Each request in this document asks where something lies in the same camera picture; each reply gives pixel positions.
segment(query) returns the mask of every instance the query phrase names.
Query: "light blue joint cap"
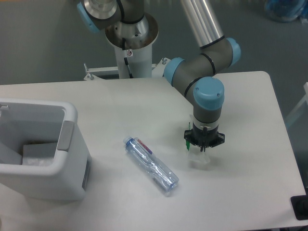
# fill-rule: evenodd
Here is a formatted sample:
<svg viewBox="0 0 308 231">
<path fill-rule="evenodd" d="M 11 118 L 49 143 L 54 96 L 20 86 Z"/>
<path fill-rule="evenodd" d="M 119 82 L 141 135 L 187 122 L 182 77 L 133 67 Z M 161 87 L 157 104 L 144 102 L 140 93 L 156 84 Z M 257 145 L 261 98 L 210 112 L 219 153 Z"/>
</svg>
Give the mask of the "light blue joint cap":
<svg viewBox="0 0 308 231">
<path fill-rule="evenodd" d="M 225 88 L 222 82 L 213 77 L 204 77 L 197 81 L 193 97 L 202 108 L 215 111 L 222 107 L 225 100 Z"/>
<path fill-rule="evenodd" d="M 173 75 L 178 68 L 179 64 L 183 62 L 184 60 L 182 58 L 174 58 L 170 60 L 170 62 L 167 64 L 164 70 L 164 76 L 166 80 L 172 85 L 172 79 Z"/>
<path fill-rule="evenodd" d="M 81 2 L 77 4 L 77 9 L 78 9 L 78 12 L 80 14 L 82 21 L 87 26 L 89 31 L 91 31 L 92 33 L 100 32 L 100 30 L 96 27 L 96 25 L 92 22 L 92 20 L 88 16 L 88 14 L 87 14 L 86 10 L 83 8 Z"/>
<path fill-rule="evenodd" d="M 233 50 L 233 59 L 232 59 L 231 65 L 230 65 L 230 66 L 232 66 L 233 64 L 235 64 L 237 61 L 240 60 L 242 52 L 241 52 L 240 45 L 234 39 L 227 38 L 227 40 L 231 44 L 232 50 Z"/>
</svg>

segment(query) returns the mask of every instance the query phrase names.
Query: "gray floor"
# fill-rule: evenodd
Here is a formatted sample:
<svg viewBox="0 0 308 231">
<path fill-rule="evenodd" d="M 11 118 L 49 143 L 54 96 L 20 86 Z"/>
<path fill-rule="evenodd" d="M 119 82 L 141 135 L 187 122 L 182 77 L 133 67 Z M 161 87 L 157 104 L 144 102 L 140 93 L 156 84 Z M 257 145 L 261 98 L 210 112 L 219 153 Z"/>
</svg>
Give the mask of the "gray floor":
<svg viewBox="0 0 308 231">
<path fill-rule="evenodd" d="M 153 62 L 162 57 L 191 59 L 198 54 L 179 0 L 145 2 L 160 28 Z M 303 85 L 308 82 L 308 24 L 271 21 L 264 13 L 263 0 L 211 2 L 225 35 L 235 38 L 242 48 L 239 63 L 225 72 L 268 72 L 285 117 L 303 97 Z M 78 81 L 85 75 L 83 63 L 89 68 L 116 65 L 104 34 L 91 34 L 85 28 L 76 3 L 0 2 L 0 84 Z M 289 130 L 302 173 L 308 169 L 307 115 L 308 111 Z"/>
</svg>

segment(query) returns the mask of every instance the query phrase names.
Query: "white plastic bin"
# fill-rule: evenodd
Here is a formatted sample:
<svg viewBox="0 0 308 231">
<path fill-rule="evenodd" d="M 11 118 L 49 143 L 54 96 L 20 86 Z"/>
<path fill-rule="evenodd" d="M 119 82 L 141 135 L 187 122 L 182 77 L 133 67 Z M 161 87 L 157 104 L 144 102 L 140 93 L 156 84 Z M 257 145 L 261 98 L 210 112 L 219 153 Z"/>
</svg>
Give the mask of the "white plastic bin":
<svg viewBox="0 0 308 231">
<path fill-rule="evenodd" d="M 90 163 L 71 103 L 0 98 L 0 183 L 29 197 L 79 200 Z"/>
</svg>

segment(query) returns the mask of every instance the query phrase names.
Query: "white table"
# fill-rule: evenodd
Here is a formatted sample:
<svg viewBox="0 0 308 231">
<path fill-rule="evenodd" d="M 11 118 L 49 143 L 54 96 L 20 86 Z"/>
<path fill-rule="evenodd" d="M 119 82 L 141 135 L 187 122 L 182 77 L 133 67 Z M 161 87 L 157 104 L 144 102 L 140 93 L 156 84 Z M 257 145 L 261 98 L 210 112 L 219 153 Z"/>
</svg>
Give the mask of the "white table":
<svg viewBox="0 0 308 231">
<path fill-rule="evenodd" d="M 240 231 L 302 226 L 290 197 L 305 194 L 270 77 L 217 75 L 225 85 L 207 171 L 189 167 L 184 130 L 192 106 L 165 79 L 0 86 L 0 97 L 72 102 L 93 157 L 78 202 L 25 198 L 0 186 L 1 231 Z M 180 178 L 171 197 L 125 154 L 138 136 Z"/>
</svg>

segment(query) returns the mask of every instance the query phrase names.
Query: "plastic water bottle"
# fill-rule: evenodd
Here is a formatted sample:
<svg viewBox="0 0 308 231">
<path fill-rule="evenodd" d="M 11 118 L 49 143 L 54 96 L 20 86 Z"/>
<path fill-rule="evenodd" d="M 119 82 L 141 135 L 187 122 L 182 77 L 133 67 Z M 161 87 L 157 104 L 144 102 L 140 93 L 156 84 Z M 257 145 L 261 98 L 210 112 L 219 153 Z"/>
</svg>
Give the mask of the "plastic water bottle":
<svg viewBox="0 0 308 231">
<path fill-rule="evenodd" d="M 266 13 L 275 21 L 290 22 L 303 11 L 307 0 L 267 0 Z"/>
<path fill-rule="evenodd" d="M 123 142 L 128 154 L 147 171 L 164 192 L 170 192 L 177 186 L 179 178 L 139 138 L 127 137 Z"/>
</svg>

